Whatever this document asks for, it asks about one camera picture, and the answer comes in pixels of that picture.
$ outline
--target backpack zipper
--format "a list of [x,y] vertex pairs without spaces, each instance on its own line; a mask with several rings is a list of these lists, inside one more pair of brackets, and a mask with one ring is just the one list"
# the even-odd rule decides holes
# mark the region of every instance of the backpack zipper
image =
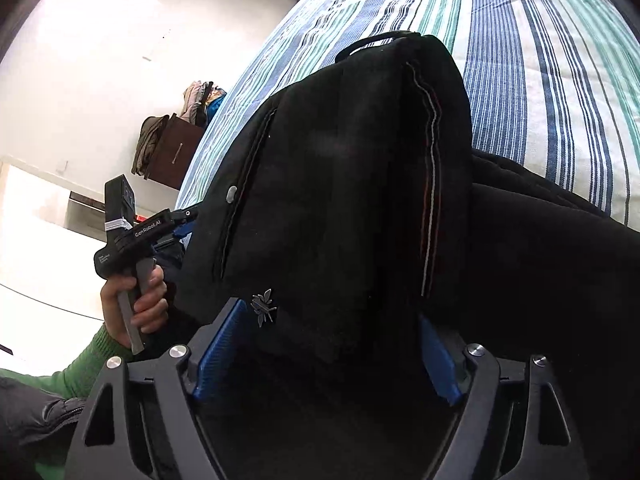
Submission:
[[273,120],[273,116],[275,115],[276,111],[277,108],[274,108],[262,120],[260,129],[255,136],[254,142],[252,143],[251,149],[249,150],[247,158],[242,167],[238,182],[234,184],[237,189],[233,194],[232,202],[228,206],[225,221],[222,226],[223,235],[220,239],[217,250],[217,254],[219,255],[217,259],[218,271],[216,272],[214,270],[214,275],[217,275],[219,279],[222,279],[225,274],[226,259],[228,257],[229,246],[231,244],[234,229],[236,227],[236,221],[242,210],[242,205],[244,204],[244,199],[248,192],[248,188],[251,186],[252,177],[255,174],[257,166],[257,159],[260,152],[262,151],[262,148],[264,147],[265,140],[268,137],[268,131],[271,126],[271,121]]
[[63,413],[63,415],[59,416],[52,423],[43,426],[42,428],[40,428],[40,431],[32,433],[30,437],[27,437],[25,439],[25,444],[35,444],[37,442],[43,441],[51,437],[53,434],[57,433],[65,426],[78,422],[77,420],[74,420],[75,416],[81,413],[83,408],[84,406],[78,406],[77,408]]

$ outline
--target dark object on wall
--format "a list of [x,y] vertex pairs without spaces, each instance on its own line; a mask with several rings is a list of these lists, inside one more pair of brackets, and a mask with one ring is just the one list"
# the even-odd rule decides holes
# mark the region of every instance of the dark object on wall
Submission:
[[144,175],[149,167],[149,162],[154,154],[162,132],[169,122],[169,116],[147,117],[140,128],[140,138],[136,146],[136,154],[133,156],[131,173]]
[[202,128],[173,114],[149,161],[145,179],[180,189],[203,133]]

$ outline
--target cabinet drawer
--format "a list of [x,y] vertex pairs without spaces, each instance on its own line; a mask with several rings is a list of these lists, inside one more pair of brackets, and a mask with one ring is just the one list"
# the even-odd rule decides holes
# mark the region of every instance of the cabinet drawer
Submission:
[[173,114],[149,162],[145,178],[180,189],[203,133],[202,128]]

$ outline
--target metal pin badge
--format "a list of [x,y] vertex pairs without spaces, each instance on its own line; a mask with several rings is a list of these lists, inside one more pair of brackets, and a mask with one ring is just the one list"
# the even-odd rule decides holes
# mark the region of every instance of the metal pin badge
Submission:
[[251,307],[258,316],[259,327],[262,327],[264,320],[267,318],[273,323],[271,313],[274,312],[277,307],[270,306],[271,301],[271,289],[267,290],[264,294],[257,294],[251,300]]

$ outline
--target striped bed sheet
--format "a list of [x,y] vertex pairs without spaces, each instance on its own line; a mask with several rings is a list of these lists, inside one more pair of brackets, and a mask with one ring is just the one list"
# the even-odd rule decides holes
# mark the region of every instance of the striped bed sheet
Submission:
[[471,104],[473,144],[640,230],[640,46],[609,0],[301,0],[209,125],[178,196],[201,200],[274,92],[388,30],[440,38]]

